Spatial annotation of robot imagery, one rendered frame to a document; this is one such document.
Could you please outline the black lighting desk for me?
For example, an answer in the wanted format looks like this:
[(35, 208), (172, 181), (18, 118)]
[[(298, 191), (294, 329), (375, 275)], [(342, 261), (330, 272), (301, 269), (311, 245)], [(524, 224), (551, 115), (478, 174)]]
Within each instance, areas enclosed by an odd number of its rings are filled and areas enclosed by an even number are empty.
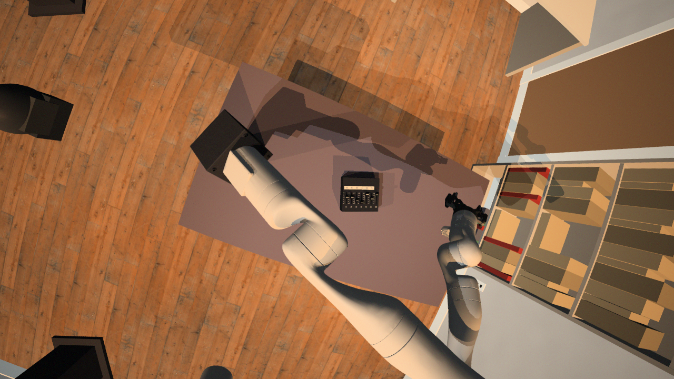
[(378, 212), (380, 179), (340, 177), (342, 212)]

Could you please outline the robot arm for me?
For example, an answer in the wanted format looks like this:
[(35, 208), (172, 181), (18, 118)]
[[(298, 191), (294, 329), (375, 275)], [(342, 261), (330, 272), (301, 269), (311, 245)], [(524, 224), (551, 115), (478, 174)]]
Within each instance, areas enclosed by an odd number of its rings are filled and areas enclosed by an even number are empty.
[(457, 274), (481, 261), (474, 213), (457, 211), (451, 227), (441, 228), (450, 241), (437, 252), (447, 285), (446, 346), (397, 298), (344, 285), (323, 272), (346, 250), (346, 236), (255, 148), (230, 151), (222, 172), (275, 230), (303, 223), (283, 242), (285, 256), (386, 361), (412, 379), (485, 379), (471, 368), (482, 319), (478, 281)]

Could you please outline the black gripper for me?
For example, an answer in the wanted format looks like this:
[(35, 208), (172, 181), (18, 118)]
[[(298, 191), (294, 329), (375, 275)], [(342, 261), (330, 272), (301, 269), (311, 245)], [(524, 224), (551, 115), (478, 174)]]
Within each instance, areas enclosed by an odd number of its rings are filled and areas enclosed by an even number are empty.
[[(453, 214), (456, 213), (457, 211), (460, 211), (460, 210), (471, 211), (472, 213), (475, 214), (479, 226), (482, 227), (485, 224), (485, 222), (487, 221), (487, 214), (482, 213), (481, 205), (479, 205), (476, 209), (470, 208), (469, 206), (465, 205), (462, 202), (461, 199), (458, 199), (457, 195), (458, 195), (457, 192), (453, 193), (453, 194), (448, 193), (447, 197), (445, 198), (445, 207), (446, 208), (449, 208), (449, 207), (453, 208)], [(477, 216), (477, 214), (478, 214), (478, 216)], [(480, 218), (478, 218), (478, 217), (480, 217)]]

